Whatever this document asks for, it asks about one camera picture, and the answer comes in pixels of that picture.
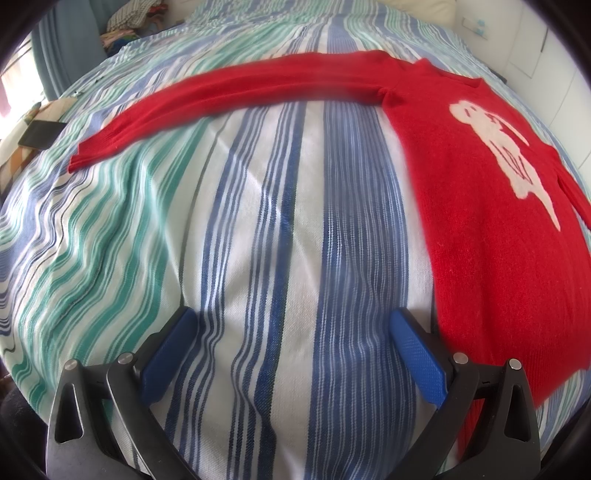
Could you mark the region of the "pile of clothes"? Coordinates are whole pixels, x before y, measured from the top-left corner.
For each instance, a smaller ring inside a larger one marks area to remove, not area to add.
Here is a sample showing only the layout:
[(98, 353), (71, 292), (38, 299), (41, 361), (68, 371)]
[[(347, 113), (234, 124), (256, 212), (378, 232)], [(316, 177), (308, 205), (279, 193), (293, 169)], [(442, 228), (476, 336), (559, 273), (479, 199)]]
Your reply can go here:
[(108, 19), (106, 30), (100, 36), (103, 49), (114, 51), (117, 45), (159, 33), (164, 29), (167, 12), (165, 1), (128, 1)]

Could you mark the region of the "striped blue green bed cover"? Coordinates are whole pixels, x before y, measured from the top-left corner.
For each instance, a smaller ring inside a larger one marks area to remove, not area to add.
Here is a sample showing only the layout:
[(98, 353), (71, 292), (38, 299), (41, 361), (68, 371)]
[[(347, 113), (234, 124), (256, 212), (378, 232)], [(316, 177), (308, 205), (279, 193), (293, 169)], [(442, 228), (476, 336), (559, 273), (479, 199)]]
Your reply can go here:
[(4, 477), (589, 477), (566, 53), (385, 1), (97, 48), (1, 144)]

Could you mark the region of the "teal curtain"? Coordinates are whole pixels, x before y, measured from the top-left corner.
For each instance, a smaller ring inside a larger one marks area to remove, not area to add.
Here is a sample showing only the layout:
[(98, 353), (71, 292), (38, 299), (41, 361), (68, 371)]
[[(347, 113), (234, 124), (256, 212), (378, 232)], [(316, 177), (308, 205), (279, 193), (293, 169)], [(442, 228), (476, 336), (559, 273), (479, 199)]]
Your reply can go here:
[(107, 55), (101, 35), (124, 0), (59, 1), (31, 32), (32, 52), (45, 96), (59, 98)]

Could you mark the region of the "cream padded headboard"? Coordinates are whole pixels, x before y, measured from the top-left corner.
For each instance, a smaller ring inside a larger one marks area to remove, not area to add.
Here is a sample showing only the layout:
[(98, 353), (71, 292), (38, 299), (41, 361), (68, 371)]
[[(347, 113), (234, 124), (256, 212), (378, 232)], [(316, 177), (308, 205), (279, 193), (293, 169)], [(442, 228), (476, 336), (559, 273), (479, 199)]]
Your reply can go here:
[(381, 0), (381, 3), (427, 23), (450, 29), (454, 27), (455, 0)]

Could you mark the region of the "patterned cushion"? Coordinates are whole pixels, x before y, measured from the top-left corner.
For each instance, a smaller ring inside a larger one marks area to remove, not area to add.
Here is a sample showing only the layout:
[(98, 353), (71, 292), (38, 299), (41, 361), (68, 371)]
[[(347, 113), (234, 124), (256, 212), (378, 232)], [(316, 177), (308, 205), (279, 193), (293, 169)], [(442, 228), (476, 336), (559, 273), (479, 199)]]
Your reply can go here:
[(6, 196), (31, 160), (48, 149), (64, 127), (61, 118), (75, 104), (75, 97), (63, 97), (45, 106), (36, 105), (1, 141), (1, 195)]

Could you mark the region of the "red sweater with white print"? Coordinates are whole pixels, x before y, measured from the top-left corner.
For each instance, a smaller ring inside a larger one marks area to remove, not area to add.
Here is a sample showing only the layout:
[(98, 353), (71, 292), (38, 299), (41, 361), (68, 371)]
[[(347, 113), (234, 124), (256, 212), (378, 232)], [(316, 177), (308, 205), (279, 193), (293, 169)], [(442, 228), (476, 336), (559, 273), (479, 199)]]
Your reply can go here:
[(179, 305), (156, 412), (199, 474), (378, 478), (420, 398), (387, 321), (516, 357), (541, 404), (590, 366), (590, 203), (481, 78), (383, 51), (216, 65), (125, 106), (69, 163), (76, 280), (56, 326), (111, 360)]

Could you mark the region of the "black phone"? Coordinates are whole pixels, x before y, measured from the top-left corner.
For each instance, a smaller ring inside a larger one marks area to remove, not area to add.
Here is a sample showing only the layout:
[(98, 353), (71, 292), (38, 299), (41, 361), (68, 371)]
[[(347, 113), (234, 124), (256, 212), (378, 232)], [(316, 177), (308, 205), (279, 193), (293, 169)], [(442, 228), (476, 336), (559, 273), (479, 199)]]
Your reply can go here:
[(63, 122), (33, 120), (18, 140), (18, 145), (32, 150), (47, 150), (66, 126)]

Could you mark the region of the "white wall socket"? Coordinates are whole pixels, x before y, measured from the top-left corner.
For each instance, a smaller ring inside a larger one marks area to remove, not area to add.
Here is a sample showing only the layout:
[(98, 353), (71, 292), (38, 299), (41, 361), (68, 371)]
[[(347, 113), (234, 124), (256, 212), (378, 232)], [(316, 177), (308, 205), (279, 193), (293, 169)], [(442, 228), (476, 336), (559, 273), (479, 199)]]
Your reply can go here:
[(471, 31), (472, 33), (474, 33), (475, 35), (479, 36), (480, 38), (483, 38), (485, 40), (488, 39), (487, 25), (484, 20), (482, 20), (482, 19), (475, 20), (473, 18), (464, 16), (462, 18), (461, 25), (465, 29), (467, 29), (467, 30)]

